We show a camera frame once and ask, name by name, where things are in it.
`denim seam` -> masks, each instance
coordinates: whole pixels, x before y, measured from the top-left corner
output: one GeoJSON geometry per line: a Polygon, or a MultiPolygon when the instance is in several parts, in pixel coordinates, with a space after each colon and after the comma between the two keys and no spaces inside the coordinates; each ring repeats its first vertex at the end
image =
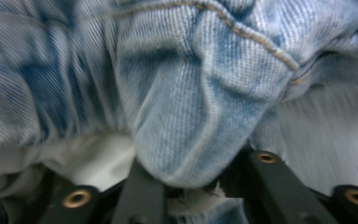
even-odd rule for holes
{"type": "Polygon", "coordinates": [[[227,13],[225,13],[222,9],[218,8],[217,6],[214,6],[211,3],[201,3],[201,2],[193,2],[193,1],[174,1],[170,3],[158,3],[152,6],[131,8],[124,12],[111,12],[109,16],[113,18],[121,18],[141,12],[169,9],[174,7],[196,7],[199,10],[207,9],[213,11],[234,34],[239,35],[242,38],[251,39],[254,42],[262,45],[275,58],[285,63],[290,70],[297,71],[299,69],[298,63],[284,50],[276,47],[269,38],[265,37],[263,34],[260,34],[256,31],[253,31],[254,33],[250,34],[249,32],[246,32],[241,28],[235,27],[234,23],[237,21],[230,19],[227,13]]]}

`faded denim fabric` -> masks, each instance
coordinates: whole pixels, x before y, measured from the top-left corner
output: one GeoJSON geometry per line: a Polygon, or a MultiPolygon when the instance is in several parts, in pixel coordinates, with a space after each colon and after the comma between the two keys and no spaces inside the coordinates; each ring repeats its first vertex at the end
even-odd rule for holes
{"type": "Polygon", "coordinates": [[[200,187],[326,52],[358,53],[358,1],[1,0],[0,150],[115,129],[200,187]]]}
{"type": "Polygon", "coordinates": [[[0,154],[106,129],[176,187],[247,139],[358,185],[358,0],[0,0],[0,154]]]}

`stitching thread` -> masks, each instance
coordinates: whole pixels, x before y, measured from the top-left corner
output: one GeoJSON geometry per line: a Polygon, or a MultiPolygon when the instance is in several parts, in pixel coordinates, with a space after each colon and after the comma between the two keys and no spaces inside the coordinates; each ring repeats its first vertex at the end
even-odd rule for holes
{"type": "Polygon", "coordinates": [[[289,84],[291,85],[300,85],[300,84],[303,84],[305,82],[305,78],[300,78],[300,79],[293,79],[293,80],[290,80],[289,81],[289,84]]]}
{"type": "Polygon", "coordinates": [[[207,9],[207,10],[215,12],[216,15],[226,24],[226,26],[233,33],[235,33],[243,38],[251,39],[256,43],[261,44],[275,58],[277,58],[281,62],[285,63],[290,70],[292,70],[292,71],[298,70],[298,67],[299,67],[298,64],[293,59],[288,58],[285,55],[282,55],[280,53],[280,51],[275,46],[268,43],[268,40],[266,40],[264,38],[260,38],[259,36],[254,36],[252,34],[248,34],[245,31],[235,27],[233,22],[229,19],[228,16],[225,15],[225,13],[222,10],[220,10],[216,6],[210,5],[208,3],[195,3],[195,2],[188,1],[188,0],[182,1],[182,2],[163,3],[163,4],[159,4],[159,5],[154,5],[154,6],[138,7],[138,8],[130,9],[125,12],[114,12],[110,16],[120,18],[120,17],[129,16],[132,14],[136,14],[139,12],[159,10],[159,9],[168,9],[168,8],[173,8],[173,7],[183,7],[183,6],[196,7],[199,10],[207,9]]]}

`blue denim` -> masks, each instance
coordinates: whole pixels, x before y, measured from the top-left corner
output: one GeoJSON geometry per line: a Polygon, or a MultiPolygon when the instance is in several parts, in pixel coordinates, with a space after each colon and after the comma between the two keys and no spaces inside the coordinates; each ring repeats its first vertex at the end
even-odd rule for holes
{"type": "Polygon", "coordinates": [[[358,184],[357,106],[358,0],[0,0],[1,152],[116,130],[198,188],[250,139],[358,184]]]}

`black plastic part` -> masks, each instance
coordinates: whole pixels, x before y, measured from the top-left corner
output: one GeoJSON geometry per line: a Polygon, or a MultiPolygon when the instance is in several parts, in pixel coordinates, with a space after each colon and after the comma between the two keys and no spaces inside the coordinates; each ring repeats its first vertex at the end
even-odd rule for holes
{"type": "MultiPolygon", "coordinates": [[[[80,199],[81,196],[74,197],[74,200],[80,199]]],[[[100,194],[98,190],[91,186],[77,186],[68,189],[58,199],[48,207],[46,213],[42,216],[39,224],[89,224],[99,223],[91,222],[94,212],[99,203],[100,194]],[[67,207],[64,205],[64,201],[68,195],[79,190],[85,190],[89,193],[89,200],[78,207],[67,207]]]]}
{"type": "Polygon", "coordinates": [[[31,204],[27,204],[22,210],[22,217],[16,224],[35,224],[38,223],[40,218],[44,215],[48,209],[48,203],[51,201],[55,175],[52,171],[46,170],[45,176],[41,183],[41,192],[39,197],[35,199],[31,204]]]}
{"type": "Polygon", "coordinates": [[[135,160],[118,200],[112,224],[165,222],[165,188],[135,160]]]}
{"type": "Polygon", "coordinates": [[[278,156],[253,152],[245,159],[242,170],[243,181],[250,187],[244,193],[244,206],[251,223],[337,223],[278,156]]]}
{"type": "Polygon", "coordinates": [[[351,185],[336,187],[331,201],[341,211],[340,216],[337,217],[339,223],[358,224],[358,203],[356,203],[358,202],[358,187],[351,185]]]}
{"type": "Polygon", "coordinates": [[[101,193],[100,203],[96,210],[92,224],[109,224],[112,219],[112,214],[115,213],[117,207],[118,198],[123,190],[126,180],[119,182],[110,189],[101,193]]]}

